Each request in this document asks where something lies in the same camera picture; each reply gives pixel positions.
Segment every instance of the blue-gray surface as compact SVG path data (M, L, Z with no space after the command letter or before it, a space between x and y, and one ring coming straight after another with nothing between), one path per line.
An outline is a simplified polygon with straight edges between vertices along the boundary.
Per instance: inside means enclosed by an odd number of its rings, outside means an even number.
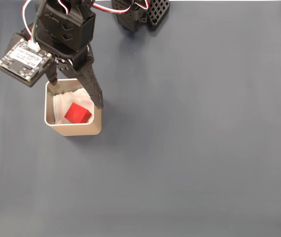
M0 57L21 7L0 2ZM281 237L281 2L172 2L134 36L97 12L92 47L98 136L0 72L0 236Z

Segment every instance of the black bracket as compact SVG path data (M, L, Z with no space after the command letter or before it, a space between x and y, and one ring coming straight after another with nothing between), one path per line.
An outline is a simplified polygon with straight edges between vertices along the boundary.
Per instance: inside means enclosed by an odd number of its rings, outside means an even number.
M129 0L111 0L113 9L125 9L130 6ZM136 32L141 24L147 23L156 30L170 9L169 0L150 0L149 10L134 5L129 12L117 15L118 23L124 28Z

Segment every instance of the perforated black part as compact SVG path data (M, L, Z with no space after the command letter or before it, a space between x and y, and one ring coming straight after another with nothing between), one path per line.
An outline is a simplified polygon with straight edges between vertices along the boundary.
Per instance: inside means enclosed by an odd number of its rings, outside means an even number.
M158 28L170 9L169 0L153 0L147 12L147 22L154 30Z

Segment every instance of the white wire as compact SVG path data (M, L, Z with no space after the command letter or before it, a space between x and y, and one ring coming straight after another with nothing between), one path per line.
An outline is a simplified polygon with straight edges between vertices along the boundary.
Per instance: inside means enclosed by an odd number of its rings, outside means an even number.
M147 9L149 9L148 0L145 0L145 3L146 3L146 7L144 7L144 6L141 5L141 4L138 4L137 2L136 2L135 4L138 5L138 6L140 6L140 7L143 8L143 9L147 10Z
M103 10L103 11L106 11L106 12L109 12L109 13L114 13L114 14L123 14L123 13L126 13L126 12L128 12L128 11L130 10L130 8L132 7L132 5L130 5L128 8L126 8L126 9L124 9L124 10L115 10L115 9L108 8L108 7L105 7L105 6L96 4L96 3L94 3L92 6L95 7L96 9Z
M70 11L68 10L68 8L62 3L61 0L57 0L57 1L58 1L58 3L65 9L66 15L68 15L68 14L70 13Z
M26 26L27 31L29 32L30 36L32 35L32 33L31 33L31 30L29 29L28 24L27 24L27 21L26 21L26 8L27 8L28 4L29 4L31 1L32 1L32 0L26 0L26 3L23 5L23 8L22 8L22 18L23 18L23 22L24 22L24 25Z

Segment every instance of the metal container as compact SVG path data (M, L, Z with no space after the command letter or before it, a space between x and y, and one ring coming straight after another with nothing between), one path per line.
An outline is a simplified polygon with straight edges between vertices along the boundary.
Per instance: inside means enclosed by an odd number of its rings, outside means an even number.
M45 123L63 136L97 135L102 129L102 110L94 106L89 123L55 124L53 96L82 88L77 79L59 79L56 85L45 86Z

